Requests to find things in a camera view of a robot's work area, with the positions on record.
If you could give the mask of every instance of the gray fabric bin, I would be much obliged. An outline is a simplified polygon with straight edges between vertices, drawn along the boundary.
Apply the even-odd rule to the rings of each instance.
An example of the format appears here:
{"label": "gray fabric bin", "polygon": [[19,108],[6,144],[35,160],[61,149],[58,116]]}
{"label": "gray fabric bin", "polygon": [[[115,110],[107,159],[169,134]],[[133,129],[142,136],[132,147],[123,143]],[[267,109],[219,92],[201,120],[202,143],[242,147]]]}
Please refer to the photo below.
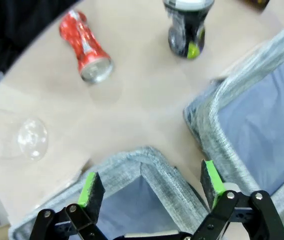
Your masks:
{"label": "gray fabric bin", "polygon": [[58,212],[76,203],[89,172],[99,173],[106,190],[97,226],[110,240],[126,233],[194,233],[208,213],[179,171],[159,151],[143,147],[89,169],[76,184],[12,226],[9,239],[28,240],[41,209]]}
{"label": "gray fabric bin", "polygon": [[184,111],[226,182],[270,193],[284,224],[284,30]]}

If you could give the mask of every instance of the can lid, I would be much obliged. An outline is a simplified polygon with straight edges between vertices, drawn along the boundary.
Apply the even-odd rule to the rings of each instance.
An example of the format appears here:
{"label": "can lid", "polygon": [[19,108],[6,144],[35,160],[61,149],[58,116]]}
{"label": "can lid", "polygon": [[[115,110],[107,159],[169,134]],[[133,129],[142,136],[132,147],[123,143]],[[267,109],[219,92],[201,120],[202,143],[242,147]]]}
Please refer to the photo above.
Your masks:
{"label": "can lid", "polygon": [[113,63],[107,57],[101,57],[83,67],[81,77],[84,81],[96,84],[108,77],[112,72]]}
{"label": "can lid", "polygon": [[163,0],[164,4],[181,11],[199,11],[210,7],[214,0]]}

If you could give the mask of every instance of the black can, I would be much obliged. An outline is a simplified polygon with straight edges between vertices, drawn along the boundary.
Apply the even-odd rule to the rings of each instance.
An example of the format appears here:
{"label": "black can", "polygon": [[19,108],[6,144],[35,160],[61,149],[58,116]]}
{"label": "black can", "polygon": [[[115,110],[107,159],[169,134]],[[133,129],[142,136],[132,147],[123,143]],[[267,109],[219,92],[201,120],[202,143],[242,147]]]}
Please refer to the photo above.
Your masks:
{"label": "black can", "polygon": [[204,48],[204,20],[214,0],[164,0],[165,9],[172,17],[168,31],[168,43],[178,56],[194,59]]}

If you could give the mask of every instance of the can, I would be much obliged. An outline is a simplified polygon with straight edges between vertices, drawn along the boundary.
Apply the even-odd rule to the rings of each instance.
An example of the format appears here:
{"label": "can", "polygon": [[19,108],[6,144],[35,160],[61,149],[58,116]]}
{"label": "can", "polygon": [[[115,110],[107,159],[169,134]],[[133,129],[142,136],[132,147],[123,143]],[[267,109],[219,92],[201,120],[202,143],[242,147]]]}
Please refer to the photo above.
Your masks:
{"label": "can", "polygon": [[204,20],[214,0],[163,0],[173,25],[168,31],[169,46],[176,55],[194,59],[204,48]]}
{"label": "can", "polygon": [[70,10],[63,17],[59,31],[75,51],[82,79],[91,84],[106,79],[112,72],[113,62],[89,29],[86,16],[80,11]]}

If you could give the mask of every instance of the clear plastic cup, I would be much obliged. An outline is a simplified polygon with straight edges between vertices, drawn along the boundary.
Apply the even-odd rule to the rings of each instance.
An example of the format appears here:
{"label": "clear plastic cup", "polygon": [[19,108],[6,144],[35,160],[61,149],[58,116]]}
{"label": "clear plastic cup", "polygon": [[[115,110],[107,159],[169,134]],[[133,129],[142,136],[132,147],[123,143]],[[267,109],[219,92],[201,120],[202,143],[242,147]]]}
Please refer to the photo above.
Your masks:
{"label": "clear plastic cup", "polygon": [[0,109],[0,164],[40,160],[48,147],[41,120]]}

